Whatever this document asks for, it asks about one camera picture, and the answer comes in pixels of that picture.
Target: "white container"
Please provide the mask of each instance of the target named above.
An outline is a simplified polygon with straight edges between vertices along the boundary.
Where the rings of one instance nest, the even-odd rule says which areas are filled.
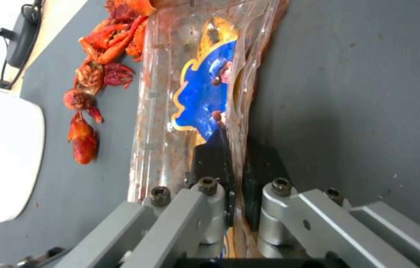
[[[41,109],[0,90],[0,222],[17,217],[28,202],[44,141]]]

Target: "yellow outline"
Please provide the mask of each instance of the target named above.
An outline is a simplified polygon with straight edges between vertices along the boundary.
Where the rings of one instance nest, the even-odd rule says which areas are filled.
[[[179,96],[182,93],[182,91],[186,88],[188,81],[185,81],[185,75],[186,75],[186,71],[188,70],[188,68],[192,65],[192,70],[193,71],[197,71],[198,68],[200,67],[200,65],[202,64],[203,60],[206,59],[208,57],[208,55],[210,55],[210,53],[212,53],[213,51],[215,51],[215,49],[217,49],[218,47],[231,43],[233,41],[236,41],[238,39],[237,36],[235,36],[234,38],[227,40],[227,41],[220,41],[216,44],[214,44],[213,46],[210,47],[210,49],[208,49],[208,51],[205,52],[204,56],[201,59],[191,59],[189,60],[185,66],[182,69],[182,73],[180,75],[180,88],[177,90],[177,92],[175,92],[174,97],[173,97],[173,101],[175,103],[175,105],[177,106],[177,108],[179,109],[176,113],[172,114],[172,125],[175,129],[177,130],[196,130],[198,135],[200,135],[200,137],[203,139],[203,137],[201,136],[200,132],[198,132],[198,129],[196,129],[195,127],[192,126],[184,126],[181,127],[179,125],[177,125],[176,123],[176,119],[177,117],[179,117],[183,111],[185,110],[185,106],[182,105],[179,102]]]

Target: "red crayfish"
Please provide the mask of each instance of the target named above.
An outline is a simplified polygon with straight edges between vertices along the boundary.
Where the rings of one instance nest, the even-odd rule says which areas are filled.
[[[108,0],[109,17],[79,39],[87,58],[76,70],[73,88],[62,100],[67,108],[76,111],[69,129],[68,141],[73,143],[74,159],[87,164],[96,157],[97,132],[85,121],[86,111],[99,124],[103,122],[96,107],[95,96],[106,85],[127,88],[135,72],[114,61],[124,52],[140,61],[144,47],[147,17],[155,9],[149,0]]]

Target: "hex socket screw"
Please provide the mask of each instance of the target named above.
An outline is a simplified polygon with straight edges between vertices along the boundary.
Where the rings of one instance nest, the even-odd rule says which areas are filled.
[[[291,195],[291,188],[291,183],[285,178],[276,178],[271,182],[271,189],[273,190],[273,193],[279,195],[280,197]]]
[[[170,200],[170,189],[165,186],[156,186],[150,191],[150,203],[156,207],[165,207]]]
[[[334,188],[329,188],[326,190],[326,195],[334,201],[336,204],[338,204],[340,207],[342,207],[344,203],[344,196],[339,192],[339,190]]]
[[[218,183],[213,177],[203,177],[198,180],[198,190],[204,195],[214,195],[217,193]]]

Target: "plastic bag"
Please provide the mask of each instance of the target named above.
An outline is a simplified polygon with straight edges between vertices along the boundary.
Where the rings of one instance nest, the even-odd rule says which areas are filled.
[[[240,257],[255,256],[240,198],[249,107],[275,15],[287,3],[161,1],[147,26],[128,201],[142,200],[157,185],[177,193],[195,146],[226,128],[237,187],[235,239],[245,244],[237,246]]]

